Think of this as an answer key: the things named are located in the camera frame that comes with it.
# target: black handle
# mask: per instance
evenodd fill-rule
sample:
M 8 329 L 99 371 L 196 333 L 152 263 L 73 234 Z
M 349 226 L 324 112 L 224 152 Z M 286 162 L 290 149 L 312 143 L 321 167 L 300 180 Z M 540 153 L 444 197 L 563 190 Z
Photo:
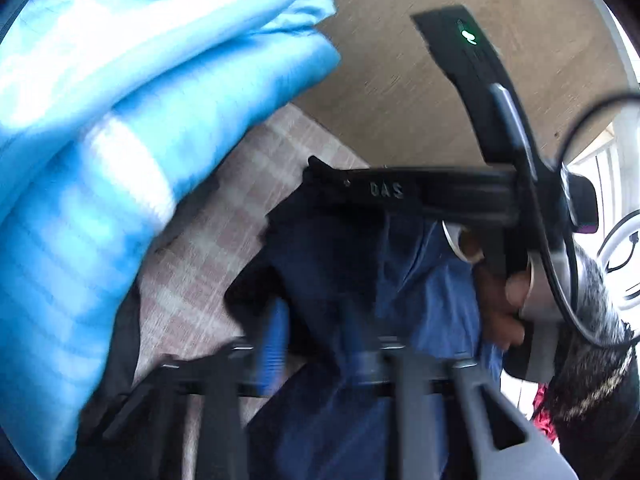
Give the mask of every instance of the black handle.
M 412 16 L 440 69 L 455 85 L 473 125 L 487 164 L 512 164 L 513 146 L 495 107 L 490 88 L 503 86 L 511 95 L 533 150 L 536 168 L 542 168 L 527 116 L 498 54 L 471 13 L 463 6 L 444 7 Z
M 514 171 L 450 168 L 335 170 L 315 156 L 309 171 L 348 202 L 421 214 L 469 227 L 503 228 L 518 222 Z

